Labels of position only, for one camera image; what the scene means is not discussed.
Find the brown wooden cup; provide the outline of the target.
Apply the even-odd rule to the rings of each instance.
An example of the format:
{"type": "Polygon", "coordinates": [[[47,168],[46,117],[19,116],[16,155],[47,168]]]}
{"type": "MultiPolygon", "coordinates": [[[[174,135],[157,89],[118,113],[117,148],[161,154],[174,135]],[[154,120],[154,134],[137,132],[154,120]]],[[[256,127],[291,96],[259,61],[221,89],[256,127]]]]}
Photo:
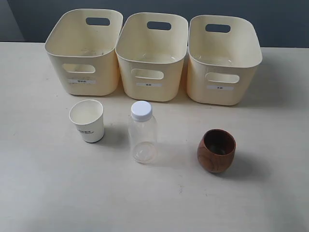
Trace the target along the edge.
{"type": "Polygon", "coordinates": [[[232,164],[236,151],[234,137],[222,129],[207,131],[197,148],[197,160],[210,173],[222,173],[232,164]]]}

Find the left cream plastic bin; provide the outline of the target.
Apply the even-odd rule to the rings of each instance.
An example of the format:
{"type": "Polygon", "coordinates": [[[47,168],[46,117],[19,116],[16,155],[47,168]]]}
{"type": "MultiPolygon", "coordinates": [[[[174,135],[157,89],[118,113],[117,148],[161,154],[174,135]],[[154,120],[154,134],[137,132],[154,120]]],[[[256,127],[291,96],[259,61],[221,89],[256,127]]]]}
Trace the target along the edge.
{"type": "Polygon", "coordinates": [[[61,16],[44,48],[67,93],[105,96],[116,90],[122,25],[123,15],[111,9],[74,9],[61,16]]]}

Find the white paper cup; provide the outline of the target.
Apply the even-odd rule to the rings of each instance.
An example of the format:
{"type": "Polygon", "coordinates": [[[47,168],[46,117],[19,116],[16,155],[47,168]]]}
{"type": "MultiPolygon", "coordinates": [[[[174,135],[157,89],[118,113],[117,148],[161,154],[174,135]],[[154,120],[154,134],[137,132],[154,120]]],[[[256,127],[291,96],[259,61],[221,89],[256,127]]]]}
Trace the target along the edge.
{"type": "Polygon", "coordinates": [[[71,108],[69,118],[85,142],[95,143],[105,134],[103,113],[104,107],[101,102],[83,100],[71,108]]]}

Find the middle cream plastic bin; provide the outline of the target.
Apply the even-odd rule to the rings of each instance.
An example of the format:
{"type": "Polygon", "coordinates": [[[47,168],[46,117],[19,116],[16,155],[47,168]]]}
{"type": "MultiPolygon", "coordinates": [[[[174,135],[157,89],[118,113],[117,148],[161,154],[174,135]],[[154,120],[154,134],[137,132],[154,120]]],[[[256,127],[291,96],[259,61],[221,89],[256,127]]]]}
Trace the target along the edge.
{"type": "Polygon", "coordinates": [[[176,14],[142,12],[127,18],[115,52],[129,97],[156,102],[176,97],[188,31],[187,20],[176,14]]]}

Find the right cream plastic bin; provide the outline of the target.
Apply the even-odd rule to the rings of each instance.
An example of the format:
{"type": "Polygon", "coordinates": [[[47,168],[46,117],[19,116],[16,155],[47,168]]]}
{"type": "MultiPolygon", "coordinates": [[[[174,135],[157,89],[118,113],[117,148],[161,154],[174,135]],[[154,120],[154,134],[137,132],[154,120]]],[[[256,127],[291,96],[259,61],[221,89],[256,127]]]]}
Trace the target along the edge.
{"type": "Polygon", "coordinates": [[[263,60],[251,22],[233,16],[198,15],[188,39],[187,94],[199,103],[238,104],[263,60]]]}

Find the clear plastic bottle white cap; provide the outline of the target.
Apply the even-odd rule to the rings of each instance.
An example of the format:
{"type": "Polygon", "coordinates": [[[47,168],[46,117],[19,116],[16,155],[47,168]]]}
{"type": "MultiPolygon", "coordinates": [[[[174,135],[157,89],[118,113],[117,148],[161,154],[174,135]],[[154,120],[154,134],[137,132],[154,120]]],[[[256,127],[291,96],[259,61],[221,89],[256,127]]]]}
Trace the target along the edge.
{"type": "Polygon", "coordinates": [[[128,119],[130,153],[142,164],[151,162],[157,155],[157,121],[152,105],[147,101],[136,101],[130,108],[128,119]]]}

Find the cream plastic bin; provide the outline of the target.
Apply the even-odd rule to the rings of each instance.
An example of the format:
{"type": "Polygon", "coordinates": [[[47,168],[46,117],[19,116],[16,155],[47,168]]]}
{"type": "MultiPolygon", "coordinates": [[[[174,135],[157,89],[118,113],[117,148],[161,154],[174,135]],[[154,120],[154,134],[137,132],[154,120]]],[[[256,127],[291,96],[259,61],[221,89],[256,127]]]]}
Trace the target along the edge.
{"type": "Polygon", "coordinates": [[[238,104],[263,60],[251,22],[233,16],[198,15],[188,39],[187,94],[199,103],[238,104]]]}
{"type": "Polygon", "coordinates": [[[67,93],[105,96],[116,90],[122,25],[123,15],[111,9],[74,9],[61,16],[44,48],[67,93]]]}
{"type": "Polygon", "coordinates": [[[129,97],[156,102],[176,97],[188,31],[187,20],[176,14],[142,12],[127,18],[115,52],[129,97]]]}

